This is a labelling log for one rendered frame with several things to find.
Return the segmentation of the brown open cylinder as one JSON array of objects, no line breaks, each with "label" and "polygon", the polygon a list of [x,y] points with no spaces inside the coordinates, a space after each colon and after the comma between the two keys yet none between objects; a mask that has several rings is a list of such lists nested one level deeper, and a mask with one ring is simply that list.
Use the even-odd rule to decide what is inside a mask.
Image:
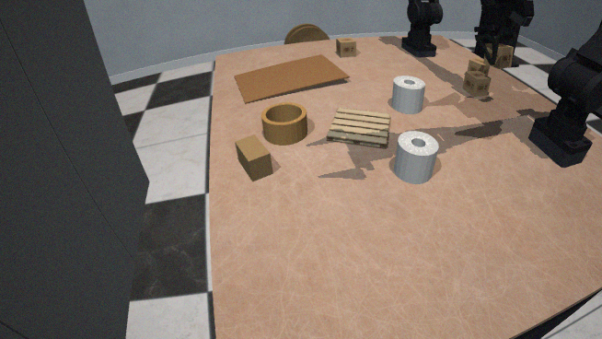
[{"label": "brown open cylinder", "polygon": [[261,113],[261,120],[264,138],[271,144],[288,146],[307,136],[307,110],[300,104],[273,104]]}]

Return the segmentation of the tan cardboard carton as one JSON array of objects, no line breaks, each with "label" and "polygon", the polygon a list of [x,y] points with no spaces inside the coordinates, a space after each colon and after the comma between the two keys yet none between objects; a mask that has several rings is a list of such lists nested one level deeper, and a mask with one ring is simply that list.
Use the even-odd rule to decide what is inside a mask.
[{"label": "tan cardboard carton", "polygon": [[468,71],[465,73],[463,89],[472,97],[487,96],[491,78],[481,71]]},{"label": "tan cardboard carton", "polygon": [[481,71],[483,74],[488,75],[490,66],[483,63],[483,59],[478,57],[469,60],[468,71]]},{"label": "tan cardboard carton", "polygon": [[[485,43],[485,45],[492,57],[492,43]],[[498,69],[511,67],[513,51],[514,47],[499,43],[495,64],[490,64],[485,54],[483,63]]]},{"label": "tan cardboard carton", "polygon": [[356,41],[353,38],[336,38],[336,53],[342,57],[356,56]]}]

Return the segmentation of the small square wooden pallet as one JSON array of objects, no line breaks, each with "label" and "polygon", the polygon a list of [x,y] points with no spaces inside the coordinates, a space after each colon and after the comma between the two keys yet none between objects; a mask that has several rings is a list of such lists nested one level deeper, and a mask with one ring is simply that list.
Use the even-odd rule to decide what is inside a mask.
[{"label": "small square wooden pallet", "polygon": [[387,149],[389,119],[389,113],[338,108],[327,141]]}]

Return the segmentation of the tan rectangular block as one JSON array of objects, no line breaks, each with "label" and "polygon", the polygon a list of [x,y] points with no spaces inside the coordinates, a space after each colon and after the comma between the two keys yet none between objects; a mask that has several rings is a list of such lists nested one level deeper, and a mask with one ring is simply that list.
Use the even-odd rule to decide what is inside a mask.
[{"label": "tan rectangular block", "polygon": [[271,153],[256,135],[235,141],[238,161],[252,181],[273,174]]}]

